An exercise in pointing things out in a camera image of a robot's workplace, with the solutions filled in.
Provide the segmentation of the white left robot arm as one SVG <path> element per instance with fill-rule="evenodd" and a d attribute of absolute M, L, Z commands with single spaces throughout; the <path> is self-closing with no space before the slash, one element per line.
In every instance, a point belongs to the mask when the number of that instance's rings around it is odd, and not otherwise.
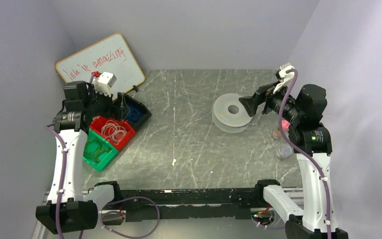
<path fill-rule="evenodd" d="M 119 120 L 126 107 L 112 101 L 110 83 L 68 82 L 62 109 L 46 128 L 56 139 L 56 159 L 51 190 L 46 204 L 37 206 L 37 220 L 50 232 L 63 238 L 65 233 L 83 232 L 98 225 L 99 212 L 122 199 L 118 183 L 98 183 L 87 195 L 82 192 L 83 154 L 89 127 L 98 116 Z"/>

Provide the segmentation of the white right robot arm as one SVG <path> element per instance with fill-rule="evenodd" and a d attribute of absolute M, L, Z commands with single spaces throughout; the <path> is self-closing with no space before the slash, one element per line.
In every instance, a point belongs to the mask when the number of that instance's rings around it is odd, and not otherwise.
<path fill-rule="evenodd" d="M 327 106 L 326 90 L 304 85 L 297 98 L 285 98 L 287 87 L 274 92 L 274 85 L 261 86 L 239 102 L 249 116 L 260 104 L 263 114 L 276 112 L 290 123 L 286 140 L 293 148 L 301 171 L 303 208 L 284 193 L 276 182 L 263 180 L 263 200 L 273 207 L 285 224 L 288 239 L 347 239 L 337 223 L 330 186 L 331 136 L 321 123 Z"/>

